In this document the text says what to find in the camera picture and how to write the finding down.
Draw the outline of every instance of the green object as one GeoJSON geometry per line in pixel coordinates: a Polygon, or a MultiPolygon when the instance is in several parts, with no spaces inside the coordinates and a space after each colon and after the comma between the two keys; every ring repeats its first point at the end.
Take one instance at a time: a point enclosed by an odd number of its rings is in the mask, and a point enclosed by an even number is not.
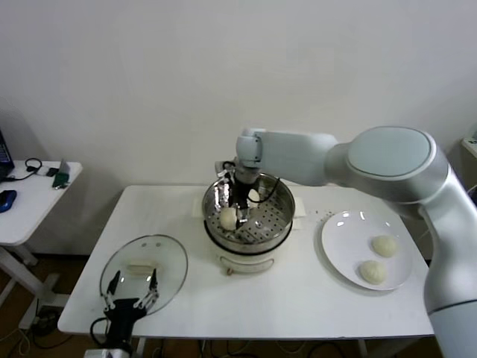
{"type": "Polygon", "coordinates": [[[57,173],[54,176],[53,185],[55,189],[64,189],[68,186],[69,174],[67,173],[57,173]]]}

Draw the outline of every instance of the floor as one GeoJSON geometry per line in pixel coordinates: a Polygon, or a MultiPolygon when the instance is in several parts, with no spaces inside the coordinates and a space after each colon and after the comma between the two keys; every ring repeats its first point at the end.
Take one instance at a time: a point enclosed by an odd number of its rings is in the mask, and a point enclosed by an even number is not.
{"type": "MultiPolygon", "coordinates": [[[[86,258],[84,257],[39,257],[40,262],[37,266],[32,268],[32,272],[42,280],[46,278],[49,273],[61,273],[55,292],[70,293],[75,286],[76,280],[79,278],[86,258]]],[[[9,277],[0,271],[0,290],[7,284],[9,277]]],[[[16,285],[10,293],[8,299],[0,307],[0,337],[5,337],[8,333],[18,327],[19,320],[23,316],[32,300],[32,294],[23,289],[20,285],[16,285]]],[[[18,341],[21,339],[19,332],[14,333],[7,339],[0,338],[0,358],[15,358],[21,357],[19,353],[18,341]]],[[[52,334],[36,339],[36,343],[42,346],[56,345],[59,342],[68,339],[68,336],[56,331],[52,334]]],[[[326,344],[318,347],[322,342],[271,342],[271,341],[252,341],[248,343],[246,349],[241,354],[235,357],[309,357],[309,358],[342,358],[338,349],[331,344],[326,344]],[[301,348],[297,353],[287,354],[282,351],[280,347],[287,351],[295,351],[301,348]]],[[[230,352],[240,350],[247,342],[241,341],[207,341],[204,358],[224,357],[227,354],[227,345],[229,345],[230,352]]],[[[358,346],[356,341],[337,341],[336,344],[342,350],[346,358],[358,358],[358,346]]],[[[377,341],[368,341],[367,344],[372,348],[378,345],[377,341]]],[[[151,339],[148,340],[145,347],[144,358],[159,358],[160,347],[163,345],[162,357],[199,357],[199,344],[196,340],[190,339],[151,339]]],[[[92,349],[95,344],[88,336],[73,336],[66,343],[53,349],[39,349],[31,343],[29,350],[29,357],[33,358],[82,358],[86,349],[92,349]]],[[[21,346],[25,352],[25,342],[21,346]]],[[[410,347],[397,355],[397,358],[441,358],[437,342],[433,337],[421,339],[410,347]]]]}

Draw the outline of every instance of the computer mouse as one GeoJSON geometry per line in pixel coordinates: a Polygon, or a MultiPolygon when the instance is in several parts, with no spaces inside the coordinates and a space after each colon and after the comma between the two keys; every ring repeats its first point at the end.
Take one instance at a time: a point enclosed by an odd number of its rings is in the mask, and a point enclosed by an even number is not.
{"type": "Polygon", "coordinates": [[[16,198],[16,190],[4,190],[0,192],[0,213],[4,213],[12,207],[16,198]]]}

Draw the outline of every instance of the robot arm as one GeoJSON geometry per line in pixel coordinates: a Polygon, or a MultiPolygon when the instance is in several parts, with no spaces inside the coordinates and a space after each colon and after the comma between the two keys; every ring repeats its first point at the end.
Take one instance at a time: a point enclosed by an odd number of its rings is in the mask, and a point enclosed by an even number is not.
{"type": "Polygon", "coordinates": [[[445,357],[475,356],[477,209],[431,136],[380,127],[338,144],[329,134],[248,129],[236,151],[238,180],[264,171],[307,186],[336,183],[424,219],[434,244],[424,298],[437,340],[445,357]]]}

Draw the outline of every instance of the laptop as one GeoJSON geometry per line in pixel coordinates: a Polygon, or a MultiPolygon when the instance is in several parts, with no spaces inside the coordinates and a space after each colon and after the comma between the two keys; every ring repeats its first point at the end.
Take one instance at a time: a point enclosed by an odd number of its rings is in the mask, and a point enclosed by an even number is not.
{"type": "Polygon", "coordinates": [[[13,168],[15,168],[15,165],[0,131],[0,182],[11,173],[13,168]]]}

